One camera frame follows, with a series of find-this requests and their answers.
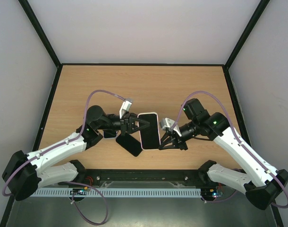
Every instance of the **perforated metal strip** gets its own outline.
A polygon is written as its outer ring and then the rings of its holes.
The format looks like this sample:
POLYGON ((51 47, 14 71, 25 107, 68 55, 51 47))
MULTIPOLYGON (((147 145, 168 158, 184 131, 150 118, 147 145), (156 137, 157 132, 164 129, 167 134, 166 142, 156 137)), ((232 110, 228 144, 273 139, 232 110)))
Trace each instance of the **perforated metal strip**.
MULTIPOLYGON (((102 188, 98 189, 105 197, 135 197, 135 198, 200 198, 200 189, 131 189, 131 188, 102 188)), ((68 197, 72 188, 41 188, 32 197, 68 197)), ((84 192, 76 197, 100 197, 94 191, 84 192)))

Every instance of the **black phone screen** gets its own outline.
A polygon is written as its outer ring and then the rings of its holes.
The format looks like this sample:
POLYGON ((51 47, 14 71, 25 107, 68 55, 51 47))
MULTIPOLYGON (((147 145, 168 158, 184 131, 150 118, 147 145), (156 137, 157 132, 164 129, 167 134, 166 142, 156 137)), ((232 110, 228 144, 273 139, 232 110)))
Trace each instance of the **black phone screen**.
POLYGON ((118 135, 116 142, 135 157, 142 152, 141 143, 127 133, 125 136, 118 135))
POLYGON ((144 150, 158 149, 160 146, 158 115, 144 113, 138 115, 139 119, 148 121, 149 127, 140 130, 141 144, 144 150))

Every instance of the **table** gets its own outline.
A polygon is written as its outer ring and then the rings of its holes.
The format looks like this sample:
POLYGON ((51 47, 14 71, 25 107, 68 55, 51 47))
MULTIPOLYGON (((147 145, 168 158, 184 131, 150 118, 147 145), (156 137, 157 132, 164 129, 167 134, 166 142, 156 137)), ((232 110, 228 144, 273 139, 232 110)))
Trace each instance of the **table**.
MULTIPOLYGON (((40 148, 70 135, 82 124, 88 95, 97 89, 133 99, 130 112, 156 112, 159 119, 176 119, 184 99, 193 91, 214 94, 226 107, 232 122, 237 121, 221 66, 102 66, 64 65, 40 148)), ((222 112, 207 95, 197 95, 210 114, 222 112)), ((90 105, 100 105, 106 114, 119 114, 122 101, 104 93, 95 94, 90 105)), ((183 114, 179 126, 189 122, 183 114)), ((139 140, 139 134, 133 136, 139 140)), ((211 159, 227 168, 239 165, 212 141, 189 140, 188 150, 149 150, 132 156, 114 139, 101 140, 96 146, 58 163, 78 159, 88 169, 197 169, 211 159)))

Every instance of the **black smartphone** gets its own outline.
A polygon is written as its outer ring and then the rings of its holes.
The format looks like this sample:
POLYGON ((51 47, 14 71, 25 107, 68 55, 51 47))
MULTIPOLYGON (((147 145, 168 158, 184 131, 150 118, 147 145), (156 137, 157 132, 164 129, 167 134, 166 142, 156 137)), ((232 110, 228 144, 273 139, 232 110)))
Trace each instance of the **black smartphone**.
POLYGON ((159 149, 160 134, 159 134, 159 120, 157 113, 139 113, 139 119, 148 121, 149 127, 140 130, 140 141, 143 150, 159 149))
POLYGON ((118 135, 116 142, 135 157, 139 156, 143 150, 141 143, 127 133, 125 136, 118 135))

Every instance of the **gray wall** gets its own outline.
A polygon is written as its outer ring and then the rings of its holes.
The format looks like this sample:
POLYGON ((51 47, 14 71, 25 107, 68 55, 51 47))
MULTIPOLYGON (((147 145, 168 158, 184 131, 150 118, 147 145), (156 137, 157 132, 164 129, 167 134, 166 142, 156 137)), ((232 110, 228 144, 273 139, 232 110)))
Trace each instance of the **gray wall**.
POLYGON ((61 62, 224 64, 260 0, 29 0, 61 62))
MULTIPOLYGON (((270 1, 230 73, 254 149, 288 170, 288 0, 270 1)), ((288 209, 280 214, 288 227, 288 209)))
POLYGON ((0 1, 0 220, 1 174, 14 152, 32 150, 55 72, 18 1, 0 1))

